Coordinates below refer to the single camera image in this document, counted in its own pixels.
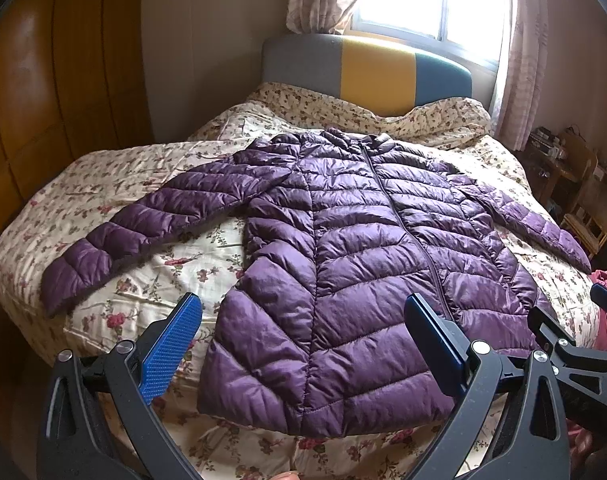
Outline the purple quilted down jacket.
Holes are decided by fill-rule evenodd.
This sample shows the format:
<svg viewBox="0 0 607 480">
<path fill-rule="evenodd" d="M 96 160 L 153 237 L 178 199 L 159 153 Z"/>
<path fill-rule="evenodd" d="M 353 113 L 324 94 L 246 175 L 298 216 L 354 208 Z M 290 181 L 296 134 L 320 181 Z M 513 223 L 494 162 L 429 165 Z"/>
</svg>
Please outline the purple quilted down jacket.
<svg viewBox="0 0 607 480">
<path fill-rule="evenodd" d="M 197 408 L 290 436 L 448 416 L 452 400 L 404 324 L 412 294 L 468 338 L 510 356 L 532 351 L 528 314 L 551 304 L 499 229 L 590 271 L 568 232 L 497 188 L 418 146 L 328 129 L 256 140 L 121 209 L 46 268 L 46 312 L 238 210 L 247 266 L 221 302 Z"/>
</svg>

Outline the pink ruffled cloth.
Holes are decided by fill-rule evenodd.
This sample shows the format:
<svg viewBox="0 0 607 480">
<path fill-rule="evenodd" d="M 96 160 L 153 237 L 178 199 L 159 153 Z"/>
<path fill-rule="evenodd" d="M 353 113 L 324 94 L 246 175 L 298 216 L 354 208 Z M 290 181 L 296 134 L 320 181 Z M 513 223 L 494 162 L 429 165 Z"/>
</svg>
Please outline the pink ruffled cloth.
<svg viewBox="0 0 607 480">
<path fill-rule="evenodd" d="M 591 280 L 607 288 L 607 271 L 593 272 Z M 599 310 L 599 331 L 593 348 L 607 351 L 607 312 L 603 309 Z M 597 449 L 597 445 L 590 431 L 573 422 L 569 422 L 568 427 L 571 466 L 577 468 Z"/>
</svg>

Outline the wooden chair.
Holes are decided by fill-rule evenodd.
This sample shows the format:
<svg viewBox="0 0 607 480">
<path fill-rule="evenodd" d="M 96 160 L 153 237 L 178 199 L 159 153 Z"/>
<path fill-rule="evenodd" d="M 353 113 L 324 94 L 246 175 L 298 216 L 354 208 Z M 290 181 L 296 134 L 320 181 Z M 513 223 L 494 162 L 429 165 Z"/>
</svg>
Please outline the wooden chair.
<svg viewBox="0 0 607 480">
<path fill-rule="evenodd" d="M 607 242 L 607 184 L 595 155 L 587 161 L 577 197 L 561 227 L 579 242 L 592 260 Z"/>
</svg>

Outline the cluttered wooden side table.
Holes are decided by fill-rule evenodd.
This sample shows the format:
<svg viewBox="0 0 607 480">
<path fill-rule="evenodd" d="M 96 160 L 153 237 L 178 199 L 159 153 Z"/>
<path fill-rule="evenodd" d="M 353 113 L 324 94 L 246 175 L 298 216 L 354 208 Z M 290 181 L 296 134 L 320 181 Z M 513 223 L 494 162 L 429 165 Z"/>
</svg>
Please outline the cluttered wooden side table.
<svg viewBox="0 0 607 480">
<path fill-rule="evenodd" d="M 535 199 L 557 216 L 576 205 L 584 181 L 597 165 L 596 154 L 576 126 L 558 133 L 535 128 L 517 159 L 526 171 Z"/>
</svg>

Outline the right pink curtain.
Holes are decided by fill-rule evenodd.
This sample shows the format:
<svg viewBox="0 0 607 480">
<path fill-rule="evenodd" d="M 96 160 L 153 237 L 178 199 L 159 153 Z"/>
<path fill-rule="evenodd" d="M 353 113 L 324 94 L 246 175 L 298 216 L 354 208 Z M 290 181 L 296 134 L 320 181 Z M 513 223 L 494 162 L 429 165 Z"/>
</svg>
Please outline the right pink curtain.
<svg viewBox="0 0 607 480">
<path fill-rule="evenodd" d="M 525 148 L 535 122 L 548 43 L 547 0 L 509 0 L 490 115 L 494 138 L 511 151 Z"/>
</svg>

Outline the floral quilt bedspread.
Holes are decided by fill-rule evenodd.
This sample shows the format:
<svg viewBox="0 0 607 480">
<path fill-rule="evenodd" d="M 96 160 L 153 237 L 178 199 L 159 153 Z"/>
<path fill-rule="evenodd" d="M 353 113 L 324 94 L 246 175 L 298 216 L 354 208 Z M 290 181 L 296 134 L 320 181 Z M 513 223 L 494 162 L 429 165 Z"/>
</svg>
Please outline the floral quilt bedspread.
<svg viewBox="0 0 607 480">
<path fill-rule="evenodd" d="M 0 303 L 31 347 L 53 361 L 64 347 L 94 356 L 122 339 L 140 336 L 191 292 L 201 300 L 201 325 L 171 384 L 151 406 L 200 474 L 209 479 L 266 479 L 293 470 L 303 479 L 401 478 L 436 437 L 443 419 L 378 434 L 309 438 L 240 426 L 198 411 L 200 373 L 221 302 L 247 266 L 243 210 L 143 255 L 69 309 L 48 314 L 42 303 L 46 268 L 121 209 L 179 174 L 245 150 L 256 140 L 328 129 L 418 146 L 554 222 L 533 197 L 524 168 L 490 133 L 480 136 L 460 128 L 399 139 L 388 133 L 298 127 L 248 99 L 184 142 L 100 151 L 72 162 L 0 236 Z M 508 229 L 499 229 L 499 237 L 545 293 L 550 314 L 579 346 L 592 347 L 599 309 L 589 296 L 590 271 L 576 270 Z"/>
</svg>

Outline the grey yellow blue headboard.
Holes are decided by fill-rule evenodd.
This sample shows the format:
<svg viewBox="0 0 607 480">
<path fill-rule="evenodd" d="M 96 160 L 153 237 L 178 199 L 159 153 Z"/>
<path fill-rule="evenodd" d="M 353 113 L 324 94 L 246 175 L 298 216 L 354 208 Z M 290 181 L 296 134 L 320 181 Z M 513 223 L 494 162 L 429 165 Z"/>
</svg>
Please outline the grey yellow blue headboard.
<svg viewBox="0 0 607 480">
<path fill-rule="evenodd" d="M 325 34 L 264 41 L 261 80 L 333 96 L 384 117 L 432 102 L 473 95 L 459 63 L 385 40 Z"/>
</svg>

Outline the window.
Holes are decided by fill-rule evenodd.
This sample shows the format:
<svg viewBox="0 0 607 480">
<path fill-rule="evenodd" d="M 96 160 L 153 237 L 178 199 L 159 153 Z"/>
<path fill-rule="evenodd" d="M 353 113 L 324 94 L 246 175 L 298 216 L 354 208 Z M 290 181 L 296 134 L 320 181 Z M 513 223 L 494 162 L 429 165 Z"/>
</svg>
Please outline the window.
<svg viewBox="0 0 607 480">
<path fill-rule="evenodd" d="M 358 0 L 352 27 L 497 66 L 511 0 Z"/>
</svg>

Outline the floral pillow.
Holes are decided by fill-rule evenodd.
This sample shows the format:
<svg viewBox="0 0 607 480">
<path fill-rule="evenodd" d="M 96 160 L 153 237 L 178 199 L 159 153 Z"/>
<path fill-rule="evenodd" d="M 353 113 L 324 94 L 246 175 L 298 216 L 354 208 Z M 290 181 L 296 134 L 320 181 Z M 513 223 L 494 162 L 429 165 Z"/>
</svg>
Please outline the floral pillow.
<svg viewBox="0 0 607 480">
<path fill-rule="evenodd" d="M 335 127 L 344 132 L 388 133 L 396 138 L 416 138 L 456 129 L 483 136 L 490 132 L 491 118 L 480 102 L 448 98 L 413 107 L 400 116 L 381 116 L 360 105 L 313 90 L 264 82 L 249 94 L 250 101 L 268 107 L 298 127 Z"/>
</svg>

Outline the wooden wardrobe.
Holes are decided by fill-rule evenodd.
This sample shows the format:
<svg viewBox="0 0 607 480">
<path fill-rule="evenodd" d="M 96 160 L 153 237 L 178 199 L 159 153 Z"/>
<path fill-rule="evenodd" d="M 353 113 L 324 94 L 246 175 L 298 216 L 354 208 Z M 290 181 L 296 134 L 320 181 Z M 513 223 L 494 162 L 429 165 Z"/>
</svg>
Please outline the wooden wardrobe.
<svg viewBox="0 0 607 480">
<path fill-rule="evenodd" d="M 9 0 L 0 14 L 0 234 L 75 159 L 154 140 L 142 0 Z"/>
</svg>

